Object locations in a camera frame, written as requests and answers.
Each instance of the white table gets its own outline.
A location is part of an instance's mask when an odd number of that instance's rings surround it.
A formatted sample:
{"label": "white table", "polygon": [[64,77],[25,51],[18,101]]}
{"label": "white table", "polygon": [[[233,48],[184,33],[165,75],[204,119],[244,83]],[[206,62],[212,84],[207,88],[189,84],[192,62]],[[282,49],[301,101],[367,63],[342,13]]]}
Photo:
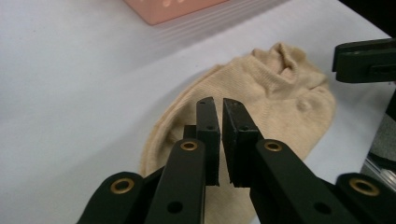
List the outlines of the white table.
{"label": "white table", "polygon": [[277,41],[329,75],[334,122],[305,163],[358,172],[394,86],[338,83],[336,45],[386,38],[338,1],[231,0],[157,26],[121,0],[0,3],[0,222],[75,223],[110,175],[137,172],[153,124],[215,63]]}

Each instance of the folded cloth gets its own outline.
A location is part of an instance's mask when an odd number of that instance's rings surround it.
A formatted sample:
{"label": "folded cloth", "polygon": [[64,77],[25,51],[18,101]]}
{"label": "folded cloth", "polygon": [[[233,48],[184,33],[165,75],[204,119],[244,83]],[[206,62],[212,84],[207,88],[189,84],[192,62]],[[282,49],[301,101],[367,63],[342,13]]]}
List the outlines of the folded cloth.
{"label": "folded cloth", "polygon": [[[166,164],[172,145],[183,136],[184,125],[195,123],[196,102],[209,96],[215,99],[219,122],[222,99],[240,101],[265,138],[285,142],[302,160],[328,130],[335,110],[326,76],[302,50],[283,43],[269,51],[254,49],[247,56],[214,66],[167,108],[143,150],[141,175]],[[205,223],[249,223],[255,210],[248,189],[230,184],[223,151],[221,146],[220,187],[206,187]]]}

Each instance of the beige cloth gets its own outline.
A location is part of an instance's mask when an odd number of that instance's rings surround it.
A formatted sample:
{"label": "beige cloth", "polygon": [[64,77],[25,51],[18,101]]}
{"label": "beige cloth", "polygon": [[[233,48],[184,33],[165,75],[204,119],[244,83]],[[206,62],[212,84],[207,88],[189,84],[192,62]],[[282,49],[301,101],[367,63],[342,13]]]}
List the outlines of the beige cloth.
{"label": "beige cloth", "polygon": [[[327,131],[335,101],[327,78],[297,48],[283,43],[254,49],[226,65],[216,65],[169,106],[152,130],[141,158],[141,175],[165,165],[186,124],[195,124],[195,104],[213,96],[221,122],[222,99],[242,102],[265,138],[285,142],[302,160]],[[205,223],[249,223],[255,216],[248,189],[230,184],[220,150],[220,187],[206,187]]]}

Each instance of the white surface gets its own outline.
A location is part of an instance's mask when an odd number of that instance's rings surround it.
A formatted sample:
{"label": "white surface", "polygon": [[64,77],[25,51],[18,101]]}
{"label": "white surface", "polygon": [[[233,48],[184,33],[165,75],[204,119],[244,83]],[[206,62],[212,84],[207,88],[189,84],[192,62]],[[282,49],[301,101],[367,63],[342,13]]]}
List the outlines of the white surface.
{"label": "white surface", "polygon": [[0,3],[0,222],[74,223],[101,182],[137,172],[165,108],[215,63],[298,46],[329,75],[334,123],[306,159],[357,172],[394,90],[334,81],[336,45],[387,37],[338,1],[232,0],[148,26],[121,0]]}

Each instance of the pink container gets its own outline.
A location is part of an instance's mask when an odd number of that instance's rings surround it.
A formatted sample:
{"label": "pink container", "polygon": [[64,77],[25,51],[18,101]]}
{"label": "pink container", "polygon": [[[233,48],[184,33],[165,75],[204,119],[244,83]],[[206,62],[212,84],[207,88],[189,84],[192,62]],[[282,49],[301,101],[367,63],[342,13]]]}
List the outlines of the pink container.
{"label": "pink container", "polygon": [[124,0],[148,24],[186,15],[205,7],[211,7],[228,0]]}

